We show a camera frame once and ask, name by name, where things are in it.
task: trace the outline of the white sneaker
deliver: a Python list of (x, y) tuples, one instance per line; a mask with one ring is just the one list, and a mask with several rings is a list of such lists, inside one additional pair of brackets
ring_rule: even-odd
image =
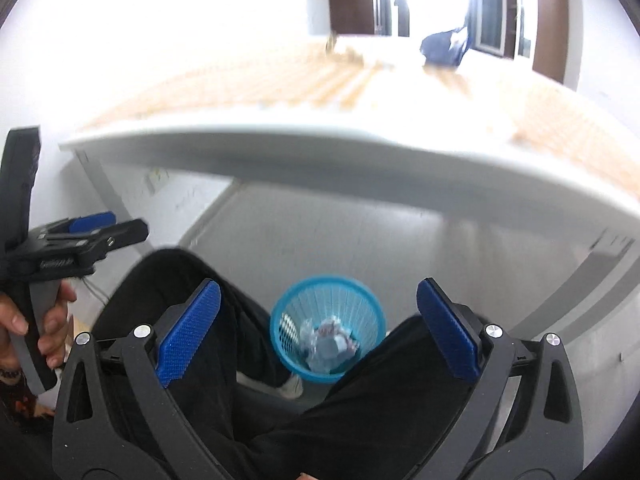
[(257, 392), (282, 397), (283, 399), (287, 400), (298, 399), (304, 392), (302, 378), (300, 378), (300, 376), (296, 374), (291, 374), (289, 379), (287, 379), (287, 382), (279, 388), (273, 388), (272, 386), (267, 386), (260, 381), (250, 379), (242, 372), (236, 372), (236, 382), (238, 384), (242, 384), (242, 386), (246, 386), (247, 388), (256, 390)]

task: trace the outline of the black pants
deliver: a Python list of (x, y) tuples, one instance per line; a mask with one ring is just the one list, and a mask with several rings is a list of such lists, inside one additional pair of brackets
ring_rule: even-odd
[(114, 293), (95, 327), (100, 338), (153, 324), (204, 278), (222, 306), (181, 380), (169, 390), (203, 443), (234, 480), (400, 480), (437, 443), (469, 386), (454, 379), (420, 317), (407, 319), (334, 385), (326, 400), (247, 442), (234, 437), (236, 370), (271, 386), (289, 372), (271, 347), (269, 315), (196, 256), (146, 257)]

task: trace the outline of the hand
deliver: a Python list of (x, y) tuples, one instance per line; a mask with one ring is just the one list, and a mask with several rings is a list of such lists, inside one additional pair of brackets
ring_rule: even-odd
[[(47, 358), (49, 368), (57, 368), (65, 358), (65, 339), (68, 332), (67, 302), (77, 299), (69, 282), (61, 282), (56, 304), (47, 311), (43, 320), (45, 333), (38, 341), (38, 349)], [(9, 332), (25, 335), (29, 328), (14, 302), (0, 292), (0, 368), (9, 372), (19, 370), (20, 363), (11, 344)]]

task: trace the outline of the gray handle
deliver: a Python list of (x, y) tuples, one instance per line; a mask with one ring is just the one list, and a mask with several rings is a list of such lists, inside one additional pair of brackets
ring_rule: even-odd
[(38, 340), (44, 332), (44, 315), (56, 303), (60, 281), (16, 285), (7, 294), (29, 323), (29, 331), (25, 336), (10, 333), (11, 342), (27, 386), (33, 395), (38, 396), (52, 389), (58, 382), (56, 373), (50, 370), (46, 359), (38, 350)]

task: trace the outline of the trash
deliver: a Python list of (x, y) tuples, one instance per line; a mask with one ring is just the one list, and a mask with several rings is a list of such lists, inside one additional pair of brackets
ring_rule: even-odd
[(344, 328), (336, 316), (326, 318), (317, 329), (310, 319), (300, 324), (300, 349), (306, 353), (306, 364), (312, 372), (330, 373), (353, 358), (359, 346), (351, 338), (351, 330)]

